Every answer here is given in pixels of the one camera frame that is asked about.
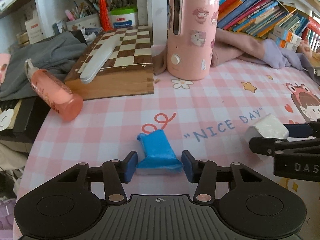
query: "green lid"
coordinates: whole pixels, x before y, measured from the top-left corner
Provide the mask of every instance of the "green lid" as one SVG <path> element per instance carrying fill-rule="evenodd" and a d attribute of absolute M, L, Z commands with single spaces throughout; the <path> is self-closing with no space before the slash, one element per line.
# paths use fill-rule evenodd
<path fill-rule="evenodd" d="M 121 7 L 114 9 L 110 12 L 111 15 L 122 15 L 122 14 L 129 14 L 129 13 L 135 13 L 138 11 L 137 6 L 127 6 L 127 7 Z"/>

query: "blue tissue pack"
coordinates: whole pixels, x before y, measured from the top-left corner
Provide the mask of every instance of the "blue tissue pack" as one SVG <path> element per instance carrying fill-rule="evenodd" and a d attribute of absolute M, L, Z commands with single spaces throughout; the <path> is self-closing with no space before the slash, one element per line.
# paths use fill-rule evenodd
<path fill-rule="evenodd" d="M 140 141 L 145 158 L 138 163 L 137 170 L 140 174 L 179 173 L 183 169 L 182 162 L 177 159 L 163 130 L 153 133 L 140 133 Z"/>

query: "chess board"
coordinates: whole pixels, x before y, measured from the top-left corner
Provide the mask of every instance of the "chess board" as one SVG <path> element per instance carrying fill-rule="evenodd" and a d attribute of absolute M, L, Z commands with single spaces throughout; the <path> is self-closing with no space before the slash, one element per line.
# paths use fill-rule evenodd
<path fill-rule="evenodd" d="M 113 53 L 93 81 L 83 84 L 81 73 L 98 49 L 113 35 L 120 37 Z M 117 91 L 110 87 L 115 80 Z M 100 33 L 72 67 L 65 83 L 84 99 L 152 94 L 153 67 L 148 26 L 132 26 Z"/>

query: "circular cover on gripper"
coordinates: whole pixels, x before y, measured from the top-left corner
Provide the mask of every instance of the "circular cover on gripper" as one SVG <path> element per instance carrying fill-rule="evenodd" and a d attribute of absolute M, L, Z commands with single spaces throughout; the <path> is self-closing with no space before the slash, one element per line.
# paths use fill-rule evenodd
<path fill-rule="evenodd" d="M 242 235 L 281 239 L 300 230 L 306 207 L 297 195 L 270 183 L 245 182 L 218 203 L 222 219 Z"/>
<path fill-rule="evenodd" d="M 92 226 L 101 213 L 99 198 L 68 184 L 40 187 L 22 197 L 14 216 L 23 235 L 36 238 L 66 238 Z"/>

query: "table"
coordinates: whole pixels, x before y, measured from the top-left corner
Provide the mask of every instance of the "table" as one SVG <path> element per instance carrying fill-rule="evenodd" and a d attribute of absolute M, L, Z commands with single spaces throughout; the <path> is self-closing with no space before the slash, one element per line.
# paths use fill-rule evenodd
<path fill-rule="evenodd" d="M 319 97 L 318 85 L 293 68 L 276 70 L 241 60 L 212 68 L 209 76 L 196 82 L 179 80 L 168 72 L 156 78 L 154 95 L 85 101 L 80 115 L 69 123 L 50 111 L 29 155 L 19 197 L 79 162 L 101 166 L 123 159 L 132 150 L 141 159 L 137 135 L 163 128 L 178 158 L 186 149 L 196 159 L 209 159 L 219 166 L 241 162 L 298 194 L 308 210 L 300 236 L 320 238 L 320 184 L 273 176 L 273 159 L 253 154 L 243 139 L 247 127 L 269 113 L 283 123 L 305 122 L 286 83 L 304 84 Z M 320 110 L 309 116 L 320 118 Z M 124 185 L 128 196 L 193 196 L 195 188 L 184 173 L 134 175 Z M 226 184 L 218 183 L 216 198 L 226 192 Z M 16 226 L 14 239 L 18 236 Z"/>

